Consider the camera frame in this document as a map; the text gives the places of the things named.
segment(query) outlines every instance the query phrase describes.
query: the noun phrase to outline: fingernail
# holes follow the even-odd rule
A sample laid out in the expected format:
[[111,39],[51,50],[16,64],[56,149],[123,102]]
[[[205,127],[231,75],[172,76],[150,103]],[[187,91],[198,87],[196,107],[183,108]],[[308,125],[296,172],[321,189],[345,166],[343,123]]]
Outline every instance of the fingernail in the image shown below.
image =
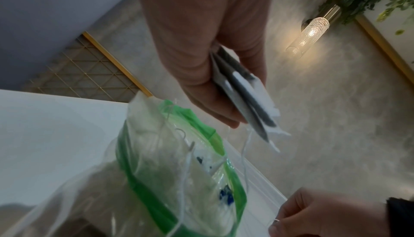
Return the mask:
[[277,237],[277,229],[275,225],[269,227],[269,235],[270,237]]

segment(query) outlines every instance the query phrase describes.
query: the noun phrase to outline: black sleeve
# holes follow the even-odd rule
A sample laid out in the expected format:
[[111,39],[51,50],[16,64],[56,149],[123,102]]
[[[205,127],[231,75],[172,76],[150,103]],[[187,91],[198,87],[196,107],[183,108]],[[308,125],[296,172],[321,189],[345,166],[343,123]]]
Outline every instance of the black sleeve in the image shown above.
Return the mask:
[[414,202],[404,199],[387,200],[391,237],[414,236]]

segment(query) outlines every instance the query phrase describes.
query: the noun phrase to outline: plastic bag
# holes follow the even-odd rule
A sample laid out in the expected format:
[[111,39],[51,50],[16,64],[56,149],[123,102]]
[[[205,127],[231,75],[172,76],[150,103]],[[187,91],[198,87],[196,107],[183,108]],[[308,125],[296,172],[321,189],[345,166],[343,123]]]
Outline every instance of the plastic bag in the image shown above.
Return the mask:
[[246,201],[214,129],[189,109],[138,94],[105,162],[1,237],[233,237]]

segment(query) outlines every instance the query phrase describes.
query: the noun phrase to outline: gold frame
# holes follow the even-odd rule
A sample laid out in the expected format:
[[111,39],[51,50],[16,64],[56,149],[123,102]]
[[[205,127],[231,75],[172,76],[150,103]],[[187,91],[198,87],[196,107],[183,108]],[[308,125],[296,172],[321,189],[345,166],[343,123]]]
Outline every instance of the gold frame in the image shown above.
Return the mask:
[[108,58],[126,77],[128,77],[146,96],[150,97],[153,94],[141,84],[121,63],[113,57],[98,41],[95,40],[88,32],[82,34],[89,42],[91,42],[104,56]]
[[414,71],[408,66],[408,62],[401,58],[397,51],[389,44],[383,35],[363,15],[356,17],[356,21],[369,38],[387,55],[404,76],[414,84]]

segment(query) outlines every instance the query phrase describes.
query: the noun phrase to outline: person's hand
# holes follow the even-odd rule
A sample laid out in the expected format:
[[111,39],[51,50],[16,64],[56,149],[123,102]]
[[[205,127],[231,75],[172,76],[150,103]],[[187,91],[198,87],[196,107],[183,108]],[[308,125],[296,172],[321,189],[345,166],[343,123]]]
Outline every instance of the person's hand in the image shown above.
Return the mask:
[[211,80],[209,50],[218,43],[266,82],[264,30],[270,0],[141,0],[158,55],[189,99],[236,128],[245,122]]
[[280,207],[270,237],[389,237],[386,204],[301,188]]

